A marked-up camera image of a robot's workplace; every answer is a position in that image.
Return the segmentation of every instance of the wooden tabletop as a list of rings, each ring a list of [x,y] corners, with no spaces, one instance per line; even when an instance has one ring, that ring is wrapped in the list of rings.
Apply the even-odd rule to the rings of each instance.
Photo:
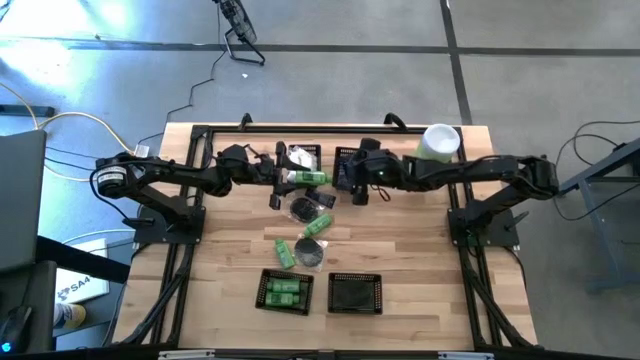
[[[167,125],[161,149],[163,159],[185,162],[192,125]],[[487,127],[466,126],[462,131],[470,160],[493,153]],[[219,151],[235,143],[250,143],[258,152],[273,154],[279,140],[287,144],[321,144],[322,168],[331,173],[335,147],[358,147],[362,137],[358,134],[218,134],[214,147]],[[371,137],[397,155],[410,154],[419,140],[419,136],[394,134]],[[174,185],[157,184],[156,187],[171,195],[179,191]],[[500,184],[477,183],[473,188],[476,198],[483,199],[500,189]],[[309,272],[301,266],[291,269],[315,277],[309,316],[258,310],[254,306],[262,269],[280,267],[274,240],[282,237],[289,240],[293,248],[295,237],[303,228],[284,211],[269,208],[271,190],[263,186],[233,185],[227,197],[205,196],[207,221],[191,270],[181,347],[472,348],[460,262],[457,250],[450,243],[445,221],[450,207],[446,187],[428,193],[388,190],[391,201],[386,203],[370,191],[369,205],[365,207],[351,205],[349,194],[337,194],[337,204],[331,211],[335,224],[321,237],[329,241],[322,271]],[[321,190],[336,194],[331,186]],[[130,334],[156,300],[166,252],[166,245],[152,245],[134,260],[115,341]],[[488,248],[487,259],[497,303],[523,336],[535,343],[518,264],[499,248]],[[329,314],[329,272],[381,274],[384,314]],[[171,324],[174,300],[168,306],[165,336]],[[489,339],[482,305],[479,313],[485,338]]]

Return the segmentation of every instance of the green bottle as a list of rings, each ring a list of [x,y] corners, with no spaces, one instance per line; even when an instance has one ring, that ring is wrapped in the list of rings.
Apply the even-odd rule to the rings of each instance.
[[[278,254],[278,259],[280,259],[280,265],[282,265],[283,269],[289,269],[296,264],[296,261],[293,259],[293,255],[291,255],[291,251],[284,240],[276,239],[276,253]]]
[[[289,171],[287,182],[320,186],[331,182],[331,178],[322,171]]]
[[[299,293],[300,292],[300,280],[290,279],[281,280],[274,279],[267,283],[267,290],[271,290],[276,293]]]
[[[312,237],[316,234],[322,232],[322,230],[326,229],[331,225],[333,219],[329,214],[324,214],[318,216],[315,220],[311,222],[311,224],[307,225],[307,227],[302,232],[303,237]]]
[[[299,302],[300,296],[287,293],[277,294],[269,291],[265,298],[267,306],[291,307]]]

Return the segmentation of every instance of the black tray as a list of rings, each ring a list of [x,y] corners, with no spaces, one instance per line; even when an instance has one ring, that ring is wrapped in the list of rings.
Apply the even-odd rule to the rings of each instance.
[[[300,280],[300,303],[290,308],[267,306],[267,283],[269,279],[298,279]],[[311,295],[313,294],[313,276],[294,274],[280,270],[262,270],[260,285],[258,286],[258,296],[256,297],[256,308],[271,311],[280,311],[296,315],[309,315],[311,308]]]
[[[291,150],[293,150],[293,148],[296,146],[305,150],[309,154],[315,156],[316,161],[318,162],[317,163],[318,168],[316,169],[316,171],[322,171],[322,146],[310,145],[310,144],[302,144],[302,145],[294,144],[294,145],[289,145],[289,152],[291,152]]]
[[[336,147],[336,157],[333,162],[333,179],[331,185],[337,190],[351,191],[352,185],[347,180],[347,174],[345,172],[345,164],[353,154],[356,153],[356,148]]]
[[[382,276],[378,274],[329,274],[329,312],[382,314]]]

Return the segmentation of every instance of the grey floor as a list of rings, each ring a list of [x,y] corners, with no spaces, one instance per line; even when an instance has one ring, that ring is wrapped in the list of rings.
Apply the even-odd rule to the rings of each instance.
[[[640,48],[640,3],[635,0],[449,0],[448,4],[459,46]],[[245,6],[261,44],[447,45],[438,0],[245,0]],[[227,26],[223,20],[223,29]],[[216,29],[215,7],[209,0],[15,0],[0,23],[2,36],[92,39],[98,33],[110,40],[186,43],[217,43]],[[54,42],[1,42],[0,79],[32,104],[104,118],[133,146],[162,131],[167,111],[187,103],[190,86],[209,76],[218,55],[67,50]],[[169,120],[238,121],[250,112],[259,122],[378,123],[393,111],[407,123],[463,122],[447,54],[268,52],[265,56],[264,68],[223,58],[215,69],[216,81],[196,89],[194,107]],[[546,153],[555,159],[562,143],[581,124],[639,120],[640,57],[461,56],[460,63],[470,120],[489,126],[498,153]],[[1,91],[0,102],[16,100]],[[27,118],[1,120],[2,135],[31,127]],[[622,142],[635,139],[639,127],[594,126],[588,132]],[[120,151],[102,128],[83,119],[60,120],[48,130],[51,146],[98,156]],[[605,142],[582,140],[580,151],[588,159],[611,151]],[[151,144],[157,151],[159,141]],[[51,156],[92,165],[63,154]],[[567,152],[559,176],[566,179],[584,167]],[[66,239],[124,227],[116,213],[92,197],[87,184],[50,175],[44,184],[42,235]],[[612,191],[619,190],[603,189],[601,199]],[[574,195],[560,202],[569,216],[584,211]],[[632,215],[629,209],[637,208],[639,195],[632,192],[605,211],[615,213],[615,207],[622,206],[622,215]],[[119,205],[128,213],[136,208],[128,201]],[[551,202],[529,201],[518,210],[531,212],[519,232],[540,344],[555,350],[638,357],[640,288],[600,295],[585,292],[585,283],[604,271],[589,220],[568,223]],[[629,239],[618,236],[616,241]],[[630,246],[629,253],[635,252]],[[637,263],[640,256],[634,259]],[[104,331],[92,330],[97,337],[100,329]],[[59,341],[63,348],[87,344],[95,343],[79,336]]]

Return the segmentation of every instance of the white paper cup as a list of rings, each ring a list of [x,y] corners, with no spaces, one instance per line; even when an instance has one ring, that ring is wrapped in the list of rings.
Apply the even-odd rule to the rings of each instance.
[[[460,136],[456,129],[446,124],[435,124],[422,134],[415,156],[447,163],[459,147]]]

